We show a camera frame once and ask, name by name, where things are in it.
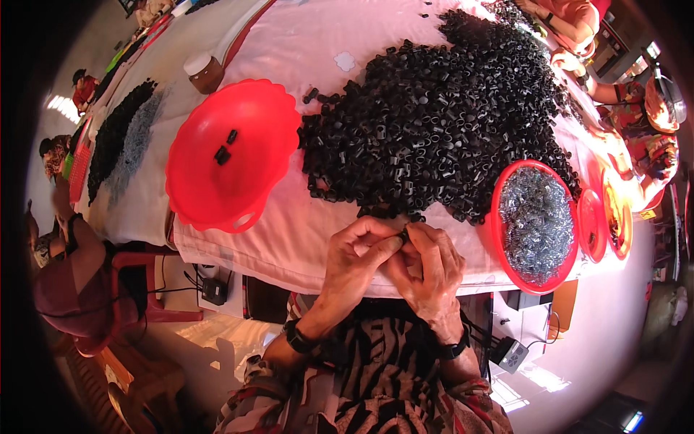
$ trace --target power adapter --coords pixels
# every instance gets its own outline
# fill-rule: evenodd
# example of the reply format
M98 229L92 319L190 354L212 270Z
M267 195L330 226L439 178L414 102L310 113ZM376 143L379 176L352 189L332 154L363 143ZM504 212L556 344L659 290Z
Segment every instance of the power adapter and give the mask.
M489 360L509 374L513 374L525 360L527 353L527 348L519 341L512 337L505 336L499 341L496 347L491 350Z
M221 306L226 303L228 295L229 287L226 282L209 277L203 279L203 300Z

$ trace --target striped shirt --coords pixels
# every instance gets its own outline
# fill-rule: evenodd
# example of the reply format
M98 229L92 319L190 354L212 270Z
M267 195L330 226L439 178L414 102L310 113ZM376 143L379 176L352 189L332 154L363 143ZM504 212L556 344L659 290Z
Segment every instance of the striped shirt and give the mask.
M511 433L486 380L441 382L428 337L402 319L355 322L323 344L303 381L253 356L215 433Z

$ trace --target green basket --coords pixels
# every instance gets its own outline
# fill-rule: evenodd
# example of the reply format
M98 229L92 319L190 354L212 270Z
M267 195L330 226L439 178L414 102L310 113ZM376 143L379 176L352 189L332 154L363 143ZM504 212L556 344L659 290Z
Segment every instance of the green basket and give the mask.
M69 153L65 157L65 163L62 165L62 177L65 179L70 178L70 172L72 172L72 163L75 162L75 157Z

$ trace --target hair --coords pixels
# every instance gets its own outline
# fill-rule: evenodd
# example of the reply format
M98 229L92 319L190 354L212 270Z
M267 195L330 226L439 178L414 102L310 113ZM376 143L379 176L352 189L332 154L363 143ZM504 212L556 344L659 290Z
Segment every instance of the hair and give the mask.
M54 147L55 145L53 144L53 140L49 138L41 140L41 144L39 145L39 155L41 158L43 158L43 156L48 152L53 151Z

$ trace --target wrist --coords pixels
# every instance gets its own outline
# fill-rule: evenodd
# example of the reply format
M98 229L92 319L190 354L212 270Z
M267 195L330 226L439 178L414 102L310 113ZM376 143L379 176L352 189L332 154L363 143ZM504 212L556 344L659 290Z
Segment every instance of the wrist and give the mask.
M325 339L339 324L339 321L336 322L335 316L329 315L321 304L319 300L316 300L313 307L296 323L296 329L311 341Z
M434 332L440 345L454 345L463 337L463 322L460 319L460 303L457 299L439 315L427 320L429 328Z
M537 10L535 11L535 15L537 15L540 19L545 19L547 16L549 16L550 11L543 8L542 6L538 6Z

